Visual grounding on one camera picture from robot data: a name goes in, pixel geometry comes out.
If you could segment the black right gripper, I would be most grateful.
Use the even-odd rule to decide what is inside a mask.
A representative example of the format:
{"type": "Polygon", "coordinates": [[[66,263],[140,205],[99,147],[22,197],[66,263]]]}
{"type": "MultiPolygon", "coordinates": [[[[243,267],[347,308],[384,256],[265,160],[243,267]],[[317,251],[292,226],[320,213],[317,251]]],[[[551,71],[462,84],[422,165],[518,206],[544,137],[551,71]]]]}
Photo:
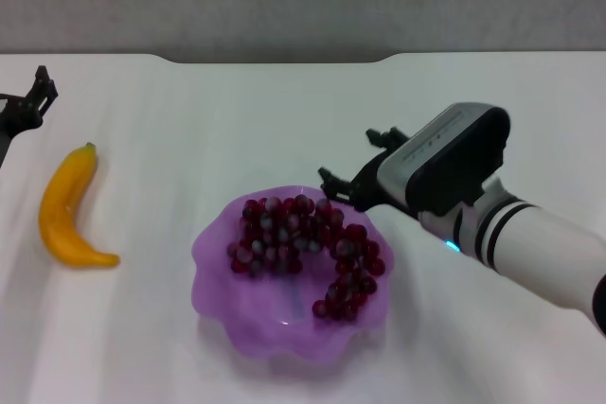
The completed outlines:
{"type": "Polygon", "coordinates": [[[354,207],[357,212],[366,212],[378,205],[389,205],[411,219],[417,220],[419,213],[396,201],[379,185],[378,180],[380,164],[405,144],[408,137],[396,127],[392,127],[387,132],[368,129],[365,135],[370,145],[380,149],[381,152],[365,164],[350,181],[339,178],[325,167],[320,167],[318,174],[326,198],[354,207]]]}

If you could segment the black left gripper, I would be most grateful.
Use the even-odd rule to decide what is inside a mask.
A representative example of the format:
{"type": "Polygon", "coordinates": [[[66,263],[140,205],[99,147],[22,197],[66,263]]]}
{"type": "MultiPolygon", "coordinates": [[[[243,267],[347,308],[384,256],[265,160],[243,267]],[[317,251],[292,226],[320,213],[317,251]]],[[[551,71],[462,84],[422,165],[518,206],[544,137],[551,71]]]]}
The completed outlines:
{"type": "Polygon", "coordinates": [[[46,114],[58,91],[53,79],[47,81],[47,70],[40,65],[34,83],[25,97],[1,95],[1,156],[3,164],[12,140],[20,133],[42,126],[46,114]]]}

